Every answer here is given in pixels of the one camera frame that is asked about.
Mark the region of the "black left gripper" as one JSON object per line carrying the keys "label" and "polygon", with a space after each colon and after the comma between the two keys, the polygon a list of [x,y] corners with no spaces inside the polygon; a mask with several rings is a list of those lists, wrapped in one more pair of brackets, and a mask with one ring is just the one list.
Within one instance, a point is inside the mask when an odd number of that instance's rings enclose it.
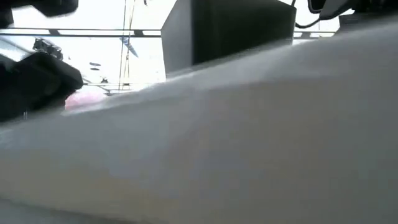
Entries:
{"label": "black left gripper", "polygon": [[16,62],[0,54],[0,122],[65,106],[82,86],[80,71],[52,55],[36,52]]}

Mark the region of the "translucent purple trash bag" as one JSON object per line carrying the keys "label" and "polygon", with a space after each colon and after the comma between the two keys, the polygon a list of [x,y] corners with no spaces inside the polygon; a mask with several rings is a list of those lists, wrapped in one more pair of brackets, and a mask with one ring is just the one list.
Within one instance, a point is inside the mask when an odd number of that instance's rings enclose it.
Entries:
{"label": "translucent purple trash bag", "polygon": [[74,109],[79,106],[97,103],[108,96],[104,93],[95,92],[95,91],[78,91],[70,95],[65,100],[65,109]]}

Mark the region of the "grey-blue plastic trash bag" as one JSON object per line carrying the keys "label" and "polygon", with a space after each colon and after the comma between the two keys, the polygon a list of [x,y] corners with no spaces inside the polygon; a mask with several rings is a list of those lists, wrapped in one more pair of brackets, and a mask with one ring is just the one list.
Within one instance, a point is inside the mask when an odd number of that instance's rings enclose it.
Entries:
{"label": "grey-blue plastic trash bag", "polygon": [[398,224],[398,18],[0,127],[0,224]]}

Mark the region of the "dark grey trash bin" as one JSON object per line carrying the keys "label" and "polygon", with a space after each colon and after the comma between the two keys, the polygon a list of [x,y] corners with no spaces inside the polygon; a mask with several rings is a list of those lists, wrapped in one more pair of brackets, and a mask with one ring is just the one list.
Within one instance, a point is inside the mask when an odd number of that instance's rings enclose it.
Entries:
{"label": "dark grey trash bin", "polygon": [[296,12],[280,0],[176,0],[160,30],[166,77],[260,45],[291,44]]}

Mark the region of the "black ceiling-mounted device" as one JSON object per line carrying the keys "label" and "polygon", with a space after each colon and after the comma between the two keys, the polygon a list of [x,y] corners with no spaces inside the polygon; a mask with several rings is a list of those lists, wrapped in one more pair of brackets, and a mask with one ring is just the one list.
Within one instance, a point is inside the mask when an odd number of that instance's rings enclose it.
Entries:
{"label": "black ceiling-mounted device", "polygon": [[59,60],[63,60],[62,49],[49,40],[43,38],[35,38],[32,49],[37,52],[43,52],[52,55]]}

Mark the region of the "blue diagonal strip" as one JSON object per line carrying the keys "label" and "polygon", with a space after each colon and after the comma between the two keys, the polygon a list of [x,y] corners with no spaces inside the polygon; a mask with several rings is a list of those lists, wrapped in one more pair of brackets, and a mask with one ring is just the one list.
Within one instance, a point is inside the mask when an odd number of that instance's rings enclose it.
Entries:
{"label": "blue diagonal strip", "polygon": [[135,48],[130,43],[130,38],[128,38],[128,37],[120,37],[119,39],[124,44],[124,46],[127,47],[127,49],[130,51],[130,53],[132,53],[135,57],[139,58],[139,55],[137,54]]}

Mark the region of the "black overhead rail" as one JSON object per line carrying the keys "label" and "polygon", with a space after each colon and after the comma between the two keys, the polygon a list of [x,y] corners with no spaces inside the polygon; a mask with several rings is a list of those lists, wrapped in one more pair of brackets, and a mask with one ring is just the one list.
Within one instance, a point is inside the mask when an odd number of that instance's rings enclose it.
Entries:
{"label": "black overhead rail", "polygon": [[0,35],[10,36],[50,36],[50,37],[161,37],[160,30],[123,29],[40,29],[8,28],[0,29]]}

